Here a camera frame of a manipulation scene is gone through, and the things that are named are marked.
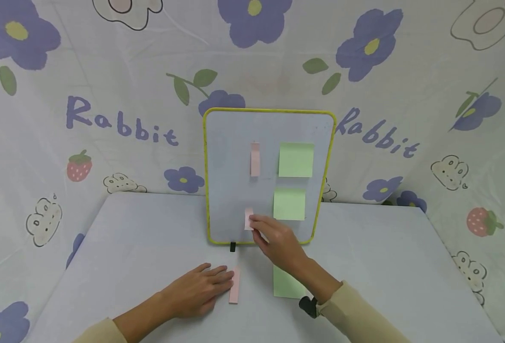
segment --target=beige sleeve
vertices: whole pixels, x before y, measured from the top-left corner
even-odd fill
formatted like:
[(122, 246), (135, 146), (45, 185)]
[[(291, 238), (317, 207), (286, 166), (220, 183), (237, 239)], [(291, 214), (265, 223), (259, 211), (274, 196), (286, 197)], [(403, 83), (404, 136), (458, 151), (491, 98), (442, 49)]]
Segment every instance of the beige sleeve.
[(73, 343), (127, 343), (114, 321), (106, 318), (83, 332)]
[(410, 343), (345, 281), (330, 300), (317, 306), (317, 310), (352, 343)]

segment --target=hand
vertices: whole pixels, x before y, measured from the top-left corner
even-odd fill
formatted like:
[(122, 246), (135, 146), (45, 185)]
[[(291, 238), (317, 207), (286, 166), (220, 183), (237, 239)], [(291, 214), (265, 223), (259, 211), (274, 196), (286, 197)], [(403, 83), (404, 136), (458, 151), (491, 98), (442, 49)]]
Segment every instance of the hand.
[(127, 340), (138, 343), (172, 318), (198, 317), (215, 307), (216, 297), (233, 286), (226, 266), (206, 270), (210, 263), (182, 275), (165, 289), (114, 319)]
[(342, 283), (310, 259), (287, 225), (277, 220), (253, 214), (249, 216), (254, 229), (252, 237), (273, 264), (291, 274), (313, 294), (319, 304), (328, 301)]
[(275, 266), (294, 274), (306, 264), (308, 257), (291, 228), (273, 218), (258, 214), (251, 215), (249, 219), (252, 221), (250, 226), (254, 229), (254, 241)]
[(207, 314), (215, 307), (216, 297), (233, 286), (233, 272), (227, 272), (227, 266), (206, 270), (209, 267), (210, 263), (203, 263), (159, 293), (172, 317), (190, 318)]

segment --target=right hand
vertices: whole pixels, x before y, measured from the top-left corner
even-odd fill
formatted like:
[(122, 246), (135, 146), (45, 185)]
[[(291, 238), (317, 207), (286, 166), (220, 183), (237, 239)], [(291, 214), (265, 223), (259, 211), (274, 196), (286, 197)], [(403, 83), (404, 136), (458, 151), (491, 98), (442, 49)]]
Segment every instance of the right hand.
[(275, 266), (292, 274), (309, 260), (294, 232), (287, 225), (259, 214), (252, 214), (249, 219), (250, 227), (254, 229), (254, 241)]

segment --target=table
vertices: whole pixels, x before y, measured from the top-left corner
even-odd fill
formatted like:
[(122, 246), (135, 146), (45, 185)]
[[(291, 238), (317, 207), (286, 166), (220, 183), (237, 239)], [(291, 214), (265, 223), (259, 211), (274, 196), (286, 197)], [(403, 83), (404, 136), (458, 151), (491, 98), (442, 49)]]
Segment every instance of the table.
[[(418, 208), (323, 203), (304, 249), (412, 342), (501, 342)], [(256, 246), (230, 252), (210, 245), (202, 196), (118, 192), (105, 201), (28, 342), (71, 342), (205, 261), (240, 265), (239, 303), (229, 304), (226, 293), (205, 318), (168, 322), (144, 342), (347, 341), (325, 318), (307, 316), (298, 300), (273, 297), (273, 268)]]

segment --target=pink paper strip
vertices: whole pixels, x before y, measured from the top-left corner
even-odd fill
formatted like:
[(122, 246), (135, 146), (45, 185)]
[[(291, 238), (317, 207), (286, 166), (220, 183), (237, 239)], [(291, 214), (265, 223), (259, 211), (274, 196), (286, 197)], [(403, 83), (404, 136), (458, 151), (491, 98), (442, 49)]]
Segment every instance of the pink paper strip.
[(252, 230), (251, 220), (248, 219), (248, 217), (251, 216), (252, 214), (254, 214), (254, 212), (252, 212), (252, 207), (247, 207), (245, 209), (245, 230)]
[(260, 143), (251, 143), (251, 176), (260, 176)]
[(229, 290), (229, 303), (238, 303), (239, 300), (239, 279), (241, 278), (241, 271), (239, 270), (239, 266), (235, 266), (233, 268), (233, 286)]

